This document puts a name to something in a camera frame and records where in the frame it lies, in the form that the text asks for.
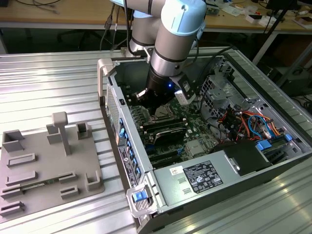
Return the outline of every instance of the warning label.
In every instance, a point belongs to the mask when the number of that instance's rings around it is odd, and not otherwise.
[[[210,161],[202,162],[183,169],[192,189],[200,193],[223,184],[220,176]]]

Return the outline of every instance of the motherboard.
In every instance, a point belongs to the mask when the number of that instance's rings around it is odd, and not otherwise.
[[[206,155],[218,144],[195,104],[181,106],[173,99],[154,115],[143,106],[129,109],[156,169]]]

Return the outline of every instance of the electronic components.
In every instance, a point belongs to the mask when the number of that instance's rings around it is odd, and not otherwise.
[[[204,149],[200,145],[198,140],[191,140],[191,141],[187,142],[186,145],[187,145],[192,156],[196,156],[196,155],[204,152]]]

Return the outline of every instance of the gray plastic part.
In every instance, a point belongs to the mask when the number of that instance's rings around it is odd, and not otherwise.
[[[60,133],[47,135],[47,138],[48,138],[50,145],[62,142],[62,137],[61,137]]]
[[[78,140],[86,139],[91,136],[91,129],[87,122],[76,123]]]
[[[22,182],[27,182],[37,178],[37,172],[31,171],[19,175],[11,175],[6,179],[6,185],[11,186]]]
[[[21,155],[21,156],[9,158],[7,166],[8,167],[14,167],[14,166],[34,162],[34,161],[36,161],[36,156],[34,153],[27,154],[27,155]]]
[[[61,198],[66,199],[66,198],[78,195],[79,189],[77,185],[74,185],[74,186],[70,186],[64,189],[60,189],[59,192],[60,192]]]
[[[3,199],[11,198],[13,196],[22,195],[23,191],[20,189],[20,184],[16,184],[10,187],[2,188],[0,196]]]
[[[19,130],[13,130],[8,132],[3,132],[2,136],[2,146],[5,150],[9,152],[23,150],[20,140],[23,140]]]
[[[68,124],[67,113],[66,112],[57,112],[52,114],[52,122],[55,127],[58,128],[58,131],[62,137],[64,149],[66,155],[70,155],[70,146],[68,143],[68,138],[65,131],[65,126]]]
[[[55,133],[59,133],[59,129],[57,127],[55,127],[53,124],[47,124],[46,125],[48,133],[51,134],[55,134]]]
[[[0,207],[0,215],[6,217],[7,215],[15,214],[24,211],[24,203],[21,201],[12,202]]]
[[[58,175],[58,180],[61,184],[67,183],[77,179],[77,175],[75,172],[67,172]]]
[[[101,179],[99,177],[98,171],[96,171],[96,180],[92,180],[91,177],[88,178],[86,173],[86,189],[88,191],[98,189],[101,186]]]
[[[99,165],[96,144],[93,136],[87,139],[77,140],[76,126],[65,129],[68,142],[71,146],[72,154],[64,156],[63,143],[50,145],[47,140],[48,132],[24,135],[20,140],[23,151],[14,151],[8,153],[6,150],[0,150],[0,207],[7,203],[21,201],[27,207],[24,212],[15,213],[5,218],[0,216],[0,223],[19,218],[25,215],[33,214],[55,206],[59,206],[78,199],[83,199],[104,191],[103,183],[98,189],[88,191],[85,185],[85,174],[95,177],[95,171],[98,171],[102,178],[102,171]],[[13,157],[32,154],[36,155],[36,161],[25,163],[19,166],[7,167],[8,160]],[[19,185],[8,187],[5,183],[7,177],[18,175],[18,179],[25,173],[35,171],[37,178],[29,181],[19,182]],[[65,179],[66,183],[61,184],[59,176],[75,172],[76,176]],[[60,189],[77,185],[79,194],[62,199]]]

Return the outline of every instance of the sticker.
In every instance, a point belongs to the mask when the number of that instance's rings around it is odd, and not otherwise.
[[[195,193],[223,184],[222,179],[210,161],[202,162],[183,169]]]
[[[174,175],[182,173],[183,167],[182,166],[173,167],[173,168],[170,168],[169,170],[170,170],[171,174],[174,176]]]

